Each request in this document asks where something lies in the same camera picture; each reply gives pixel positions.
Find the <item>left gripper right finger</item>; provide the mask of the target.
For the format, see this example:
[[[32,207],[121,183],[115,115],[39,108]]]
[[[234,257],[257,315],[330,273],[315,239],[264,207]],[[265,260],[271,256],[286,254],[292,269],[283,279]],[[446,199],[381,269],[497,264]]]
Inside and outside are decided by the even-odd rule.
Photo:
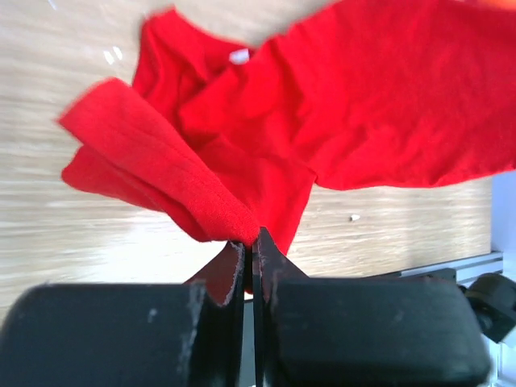
[[[261,230],[252,285],[258,386],[478,386],[490,374],[452,281],[308,277]]]

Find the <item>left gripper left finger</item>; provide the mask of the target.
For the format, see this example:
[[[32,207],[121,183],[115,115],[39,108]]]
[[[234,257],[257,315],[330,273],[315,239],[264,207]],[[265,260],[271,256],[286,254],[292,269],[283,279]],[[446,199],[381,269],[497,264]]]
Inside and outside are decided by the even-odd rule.
[[[236,386],[245,247],[227,243],[186,284],[45,284],[1,329],[4,386]]]

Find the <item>red t shirt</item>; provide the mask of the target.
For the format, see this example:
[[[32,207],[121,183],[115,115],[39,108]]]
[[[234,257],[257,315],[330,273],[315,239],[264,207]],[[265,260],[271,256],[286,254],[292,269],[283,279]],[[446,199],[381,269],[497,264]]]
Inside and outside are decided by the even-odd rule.
[[[162,211],[192,238],[289,249],[311,188],[432,188],[515,167],[515,13],[340,1],[260,48],[175,10],[60,125],[75,189]]]

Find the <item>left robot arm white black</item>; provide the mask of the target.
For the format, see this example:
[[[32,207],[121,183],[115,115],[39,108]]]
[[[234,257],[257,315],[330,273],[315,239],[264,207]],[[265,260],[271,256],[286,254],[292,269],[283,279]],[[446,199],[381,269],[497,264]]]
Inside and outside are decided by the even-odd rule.
[[[311,278],[262,230],[185,284],[33,287],[1,329],[4,386],[236,386],[252,291],[258,386],[478,386],[515,331],[515,283],[443,268]]]

